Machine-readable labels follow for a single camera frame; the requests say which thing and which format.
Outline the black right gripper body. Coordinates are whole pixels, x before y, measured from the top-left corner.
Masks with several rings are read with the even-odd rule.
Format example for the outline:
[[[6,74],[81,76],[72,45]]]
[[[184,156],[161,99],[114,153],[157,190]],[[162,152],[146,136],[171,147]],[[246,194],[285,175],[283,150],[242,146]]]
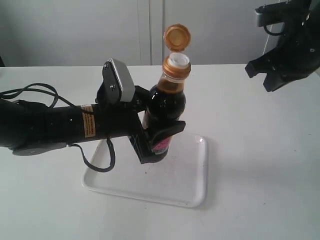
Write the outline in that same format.
[[[320,5],[310,0],[287,0],[283,22],[266,25],[264,31],[277,37],[274,67],[279,74],[307,78],[320,67]]]

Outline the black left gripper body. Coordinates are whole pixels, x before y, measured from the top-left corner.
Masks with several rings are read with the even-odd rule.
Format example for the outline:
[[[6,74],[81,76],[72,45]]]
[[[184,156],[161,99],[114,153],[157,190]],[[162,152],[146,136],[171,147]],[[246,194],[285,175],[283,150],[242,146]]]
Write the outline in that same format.
[[[149,91],[136,85],[130,102],[112,103],[113,99],[111,91],[102,84],[96,95],[96,136],[105,139],[127,136],[141,164],[156,163],[151,141],[138,116],[147,108]]]

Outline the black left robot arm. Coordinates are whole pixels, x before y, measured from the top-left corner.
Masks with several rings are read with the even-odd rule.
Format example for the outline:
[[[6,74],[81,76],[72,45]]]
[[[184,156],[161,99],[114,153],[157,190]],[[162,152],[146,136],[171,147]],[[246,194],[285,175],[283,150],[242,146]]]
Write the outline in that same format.
[[[122,101],[100,87],[95,104],[74,105],[62,101],[57,90],[45,83],[33,83],[0,94],[0,145],[16,156],[32,156],[83,142],[106,140],[110,164],[94,171],[111,171],[116,162],[113,138],[128,137],[141,164],[156,163],[160,158],[153,148],[164,139],[181,133],[186,123],[173,120],[143,128],[139,112],[149,103],[148,91],[136,86],[130,101]]]

